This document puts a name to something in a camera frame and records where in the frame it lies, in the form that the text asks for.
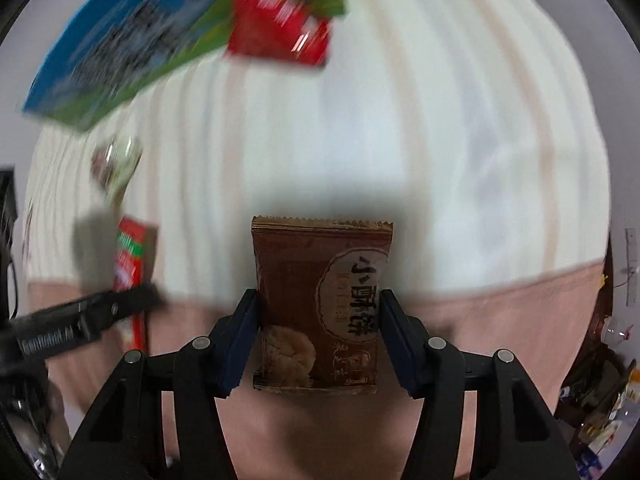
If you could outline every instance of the screw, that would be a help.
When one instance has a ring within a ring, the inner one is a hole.
[[[211,344],[211,340],[206,336],[197,337],[191,343],[196,350],[204,350]]]
[[[442,350],[447,345],[447,342],[441,337],[431,337],[427,343],[434,350]]]
[[[503,363],[511,363],[515,357],[512,352],[508,350],[499,350],[498,351],[498,359]]]
[[[129,350],[126,354],[124,354],[124,360],[130,365],[140,361],[141,357],[142,352],[140,350]]]

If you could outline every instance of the blue package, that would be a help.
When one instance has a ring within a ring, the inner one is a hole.
[[[305,0],[321,16],[344,0]],[[88,130],[141,89],[226,45],[232,0],[89,0],[49,52],[24,110]]]

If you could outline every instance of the snack package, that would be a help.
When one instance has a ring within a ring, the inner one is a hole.
[[[326,62],[329,20],[314,18],[298,0],[234,0],[234,18],[232,54],[313,66]]]
[[[152,230],[133,218],[124,216],[118,226],[113,290],[119,292],[140,285],[150,277]],[[146,352],[145,314],[123,319],[119,324],[125,351]]]
[[[272,392],[375,393],[386,222],[257,217],[262,367]]]

